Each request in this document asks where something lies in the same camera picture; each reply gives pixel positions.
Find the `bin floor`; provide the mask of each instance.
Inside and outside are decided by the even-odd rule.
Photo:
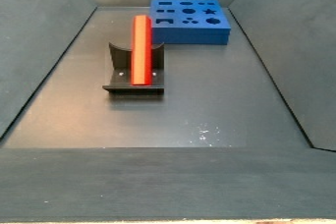
[[[101,8],[2,141],[5,148],[263,147],[307,143],[229,10],[227,46],[166,45],[163,96],[113,96],[109,43],[149,8]]]

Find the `red rectangular bar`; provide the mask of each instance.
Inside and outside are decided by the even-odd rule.
[[[131,84],[153,85],[153,27],[149,16],[133,22]]]

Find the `blue foam block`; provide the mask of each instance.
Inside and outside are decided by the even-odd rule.
[[[153,0],[155,44],[223,44],[231,26],[217,0]]]

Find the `black bracket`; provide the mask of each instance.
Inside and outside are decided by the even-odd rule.
[[[119,48],[110,43],[114,62],[111,84],[103,89],[111,93],[149,94],[165,92],[165,44],[153,48],[153,85],[131,84],[131,50]]]

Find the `star-shaped hole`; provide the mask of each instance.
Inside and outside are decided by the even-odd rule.
[[[215,15],[215,12],[217,12],[217,10],[213,10],[213,9],[206,10],[207,15]]]

